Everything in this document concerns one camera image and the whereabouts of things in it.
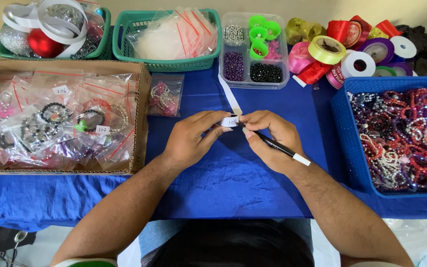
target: hand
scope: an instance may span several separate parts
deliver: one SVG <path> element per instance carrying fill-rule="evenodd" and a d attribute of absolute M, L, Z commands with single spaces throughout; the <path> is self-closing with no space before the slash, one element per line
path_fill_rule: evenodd
<path fill-rule="evenodd" d="M 291 167 L 293 165 L 301 164 L 290 156 L 269 147 L 256 133 L 252 132 L 268 128 L 274 140 L 305 157 L 301 146 L 301 140 L 299 139 L 299 134 L 294 124 L 268 110 L 259 110 L 240 116 L 240 122 L 244 123 L 246 126 L 246 129 L 243 129 L 243 131 L 245 132 L 245 136 L 253 152 L 256 153 L 270 169 L 288 176 L 288 174 L 291 173 Z"/>
<path fill-rule="evenodd" d="M 230 115 L 225 111 L 202 111 L 181 120 L 174 125 L 161 156 L 180 171 L 196 164 L 221 134 L 232 131 L 216 124 Z"/>

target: table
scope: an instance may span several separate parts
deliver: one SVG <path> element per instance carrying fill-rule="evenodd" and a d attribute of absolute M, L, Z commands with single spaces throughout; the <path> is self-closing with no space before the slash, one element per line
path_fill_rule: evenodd
<path fill-rule="evenodd" d="M 185 73 L 181 118 L 149 116 L 148 163 L 159 155 L 174 124 L 202 110 L 231 111 L 213 68 Z M 293 79 L 279 90 L 235 89 L 243 113 L 268 109 L 297 126 L 306 155 L 383 218 L 427 219 L 427 198 L 384 199 L 351 190 L 325 78 L 319 90 Z M 75 226 L 127 176 L 0 175 L 0 226 L 28 231 Z M 296 187 L 274 173 L 248 147 L 238 127 L 224 133 L 205 157 L 177 177 L 153 219 L 311 218 Z"/>

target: green butterfly charm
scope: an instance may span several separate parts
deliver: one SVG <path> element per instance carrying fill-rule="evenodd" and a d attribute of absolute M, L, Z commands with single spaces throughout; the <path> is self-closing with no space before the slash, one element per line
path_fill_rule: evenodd
<path fill-rule="evenodd" d="M 87 128 L 87 124 L 86 124 L 85 120 L 80 120 L 80 123 L 75 124 L 74 128 L 83 132 Z"/>

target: clear plastic container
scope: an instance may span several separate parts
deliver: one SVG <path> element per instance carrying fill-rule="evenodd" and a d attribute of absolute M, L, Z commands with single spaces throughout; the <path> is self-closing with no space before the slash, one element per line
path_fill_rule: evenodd
<path fill-rule="evenodd" d="M 250 47 L 252 43 L 249 38 L 249 26 L 248 20 L 253 15 L 261 15 L 266 18 L 266 21 L 275 21 L 281 27 L 281 33 L 276 38 L 276 41 L 279 42 L 279 47 L 276 49 L 281 55 L 281 59 L 256 59 L 250 56 Z M 223 35 L 222 40 L 222 51 L 220 53 L 220 75 L 227 82 L 227 84 L 232 88 L 246 88 L 246 89 L 280 89 L 283 88 L 289 80 L 289 62 L 288 62 L 288 44 L 286 43 L 286 34 L 285 34 L 285 23 L 282 17 L 278 15 L 271 14 L 259 14 L 259 13 L 247 13 L 247 12 L 229 12 L 223 15 L 222 17 L 222 30 L 225 30 L 229 25 L 239 25 L 244 33 L 243 41 L 228 41 Z M 226 79 L 223 74 L 224 68 L 224 56 L 227 52 L 239 52 L 243 57 L 243 81 L 229 81 Z M 263 64 L 273 64 L 279 66 L 283 73 L 283 81 L 280 83 L 257 83 L 252 81 L 250 77 L 250 67 L 255 63 Z"/>

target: person's left hand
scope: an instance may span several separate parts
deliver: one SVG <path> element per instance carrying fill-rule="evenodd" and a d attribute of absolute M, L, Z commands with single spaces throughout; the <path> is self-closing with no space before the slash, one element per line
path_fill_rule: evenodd
<path fill-rule="evenodd" d="M 169 167 L 182 171 L 197 163 L 209 151 L 212 144 L 231 128 L 217 125 L 230 112 L 202 111 L 174 125 L 166 149 L 160 155 Z"/>

